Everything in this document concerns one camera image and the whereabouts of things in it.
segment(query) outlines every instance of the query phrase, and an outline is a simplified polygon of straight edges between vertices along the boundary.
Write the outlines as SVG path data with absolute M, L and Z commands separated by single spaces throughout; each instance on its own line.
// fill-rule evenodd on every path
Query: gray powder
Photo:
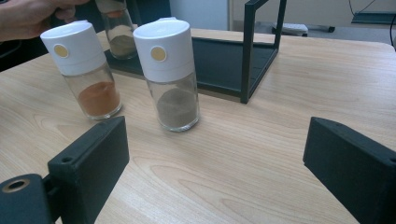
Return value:
M 164 93 L 158 100 L 157 110 L 161 123 L 172 128 L 186 126 L 198 116 L 195 94 L 181 89 Z
M 128 35 L 114 37 L 110 41 L 110 49 L 117 59 L 129 59 L 137 53 L 134 38 Z

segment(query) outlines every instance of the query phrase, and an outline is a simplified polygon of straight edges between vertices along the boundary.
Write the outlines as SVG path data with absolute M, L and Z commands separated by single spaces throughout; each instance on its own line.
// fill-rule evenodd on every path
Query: orange spice powder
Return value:
M 114 82 L 99 82 L 78 95 L 78 102 L 90 116 L 103 116 L 120 104 L 120 94 Z

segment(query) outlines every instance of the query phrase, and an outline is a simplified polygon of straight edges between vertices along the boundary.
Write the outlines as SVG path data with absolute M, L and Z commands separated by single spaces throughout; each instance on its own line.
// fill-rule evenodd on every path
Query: screw hole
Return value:
M 28 186 L 29 184 L 30 184 L 30 180 L 29 179 L 15 180 L 15 181 L 12 181 L 11 183 L 5 185 L 3 187 L 3 192 L 4 193 L 16 192 L 18 190 L 26 188 L 26 186 Z
M 72 161 L 73 160 L 73 158 L 71 158 L 71 157 L 66 157 L 66 158 L 63 158 L 62 159 L 62 162 L 63 163 L 67 163 L 67 162 L 70 162 L 70 161 Z

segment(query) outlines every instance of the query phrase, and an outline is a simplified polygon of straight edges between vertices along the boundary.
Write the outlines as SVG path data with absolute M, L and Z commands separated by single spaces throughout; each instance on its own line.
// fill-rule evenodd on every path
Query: white plastic cap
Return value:
M 92 24 L 75 21 L 41 34 L 49 54 L 65 76 L 91 72 L 106 62 Z
M 190 25 L 165 18 L 134 30 L 134 42 L 146 79 L 170 82 L 195 71 Z

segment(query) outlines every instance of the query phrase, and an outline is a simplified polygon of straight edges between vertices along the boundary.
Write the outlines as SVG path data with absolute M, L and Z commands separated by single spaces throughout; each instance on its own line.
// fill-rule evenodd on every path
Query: black stand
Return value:
M 312 118 L 304 164 L 359 223 L 396 222 L 396 152 L 343 124 Z
M 129 162 L 124 117 L 98 123 L 48 163 L 0 184 L 0 223 L 94 223 Z
M 199 89 L 235 96 L 241 103 L 248 103 L 279 50 L 287 0 L 279 4 L 275 42 L 253 43 L 256 11 L 267 1 L 250 0 L 245 4 L 243 42 L 192 39 Z M 109 50 L 106 57 L 112 69 L 143 75 L 138 57 L 121 61 L 112 57 Z

